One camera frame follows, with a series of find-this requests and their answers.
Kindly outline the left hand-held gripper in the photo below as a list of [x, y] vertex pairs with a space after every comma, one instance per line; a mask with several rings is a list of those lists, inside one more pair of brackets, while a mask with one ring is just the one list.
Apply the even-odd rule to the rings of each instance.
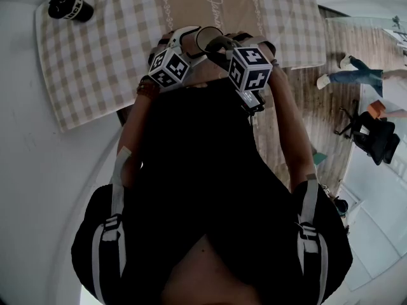
[[192, 25], [175, 30], [165, 50], [160, 51], [157, 46], [151, 50], [148, 76], [161, 89], [168, 91], [182, 86], [191, 75], [191, 68], [207, 59], [205, 52], [190, 54], [182, 46], [184, 41], [194, 41], [201, 28]]

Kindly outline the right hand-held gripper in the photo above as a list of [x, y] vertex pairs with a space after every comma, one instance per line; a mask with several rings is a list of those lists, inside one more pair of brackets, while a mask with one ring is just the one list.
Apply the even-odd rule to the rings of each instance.
[[229, 61], [228, 79], [241, 98], [242, 107], [249, 114], [264, 110], [265, 101], [259, 92], [267, 86], [273, 69], [271, 61], [259, 48], [260, 44], [273, 50], [273, 44], [265, 37], [252, 37], [247, 33], [235, 37], [218, 36], [210, 40], [204, 49], [207, 53], [226, 50], [226, 59]]

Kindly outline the person's left hand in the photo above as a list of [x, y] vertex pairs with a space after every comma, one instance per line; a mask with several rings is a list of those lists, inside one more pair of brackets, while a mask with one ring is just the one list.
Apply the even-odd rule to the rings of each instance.
[[171, 31], [169, 33], [166, 33], [162, 36], [162, 38], [159, 40], [157, 48], [162, 51], [165, 50], [167, 48], [167, 45], [170, 42], [171, 37], [173, 36], [174, 31]]

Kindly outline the person's right hand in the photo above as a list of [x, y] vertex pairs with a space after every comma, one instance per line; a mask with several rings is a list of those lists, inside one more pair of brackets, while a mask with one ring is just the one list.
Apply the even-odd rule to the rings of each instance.
[[253, 43], [258, 45], [258, 48], [270, 62], [275, 60], [276, 48], [271, 42], [266, 40], [263, 36], [257, 36], [253, 38]]

